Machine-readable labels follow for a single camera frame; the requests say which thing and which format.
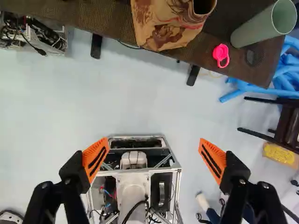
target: aluminum frame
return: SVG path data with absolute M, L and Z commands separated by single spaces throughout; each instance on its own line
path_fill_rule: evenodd
M 176 221 L 178 220 L 179 224 L 183 224 L 181 215 L 178 210 L 178 197 L 179 197 L 179 190 L 180 190 L 180 182 L 181 182 L 181 175 L 182 175 L 182 167 L 179 164 L 178 160 L 176 159 L 173 151 L 171 150 L 166 138 L 164 135 L 161 134 L 154 134 L 154 135 L 112 135 L 108 137 L 109 147 L 110 143 L 113 139 L 141 139 L 141 138 L 159 138 L 164 141 L 165 144 L 162 144 L 162 147 L 151 147 L 151 148 L 142 148 L 143 150 L 155 150 L 155 149 L 168 149 L 170 154 L 167 155 L 163 160 L 161 160 L 157 165 L 155 165 L 153 168 L 139 168 L 139 169 L 125 169 L 125 170 L 114 170 L 112 169 L 108 164 L 105 162 L 102 163 L 101 167 L 106 170 L 98 171 L 95 178 L 97 177 L 104 177 L 104 176 L 113 176 L 116 180 L 117 178 L 122 174 L 128 174 L 128 173 L 147 173 L 149 176 L 152 176 L 156 173 L 169 173 L 172 172 L 175 175 L 175 181 L 172 177 L 172 183 L 174 184 L 174 196 L 171 201 L 171 209 L 172 210 L 172 221 L 169 222 L 170 224 L 176 224 Z M 138 151 L 141 148 L 132 148 L 132 151 Z M 170 167 L 161 167 L 165 162 L 167 162 L 170 158 L 173 158 L 174 163 Z M 92 200 L 92 194 L 91 194 L 91 188 L 87 192 L 87 200 L 88 200 L 88 210 L 92 211 L 94 209 L 93 206 L 93 200 Z M 92 214 L 92 223 L 95 224 L 94 216 Z

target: brown fabric bag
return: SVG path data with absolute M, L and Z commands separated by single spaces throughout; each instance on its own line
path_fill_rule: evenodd
M 137 44 L 161 51 L 185 47 L 199 34 L 217 0 L 131 0 Z

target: dark wooden chair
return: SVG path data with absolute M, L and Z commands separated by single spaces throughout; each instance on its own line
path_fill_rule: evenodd
M 276 130 L 268 129 L 268 132 L 273 133 L 274 137 L 242 127 L 239 127 L 237 130 L 254 135 L 299 154 L 299 99 L 277 98 L 276 100 L 272 100 L 253 97 L 245 97 L 244 99 L 282 105 L 282 111 Z

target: dark table surface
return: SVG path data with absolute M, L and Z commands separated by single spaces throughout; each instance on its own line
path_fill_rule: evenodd
M 203 31 L 186 47 L 159 52 L 208 70 L 268 87 L 279 60 L 284 37 L 276 37 L 242 49 L 229 43 L 231 32 L 274 0 L 218 0 Z M 123 0 L 0 0 L 0 9 L 56 20 L 104 37 L 136 45 L 130 5 Z M 229 48 L 230 64 L 217 67 L 214 47 Z

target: floor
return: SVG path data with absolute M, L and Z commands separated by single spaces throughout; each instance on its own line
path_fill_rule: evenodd
M 273 183 L 281 197 L 288 191 L 295 171 L 261 157 L 263 141 L 236 130 L 275 127 L 276 106 L 241 97 L 221 104 L 218 98 L 232 90 L 225 76 L 201 70 L 190 87 L 186 63 L 111 39 L 95 60 L 90 33 L 75 30 L 70 39 L 67 57 L 0 50 L 0 210 L 25 213 L 37 184 L 58 182 L 75 151 L 116 133 L 166 136 L 183 167 L 185 223 L 197 223 L 200 190 L 219 208 L 219 188 L 197 151 L 200 138 L 233 151 L 251 169 L 252 182 Z M 66 223 L 64 211 L 57 223 Z

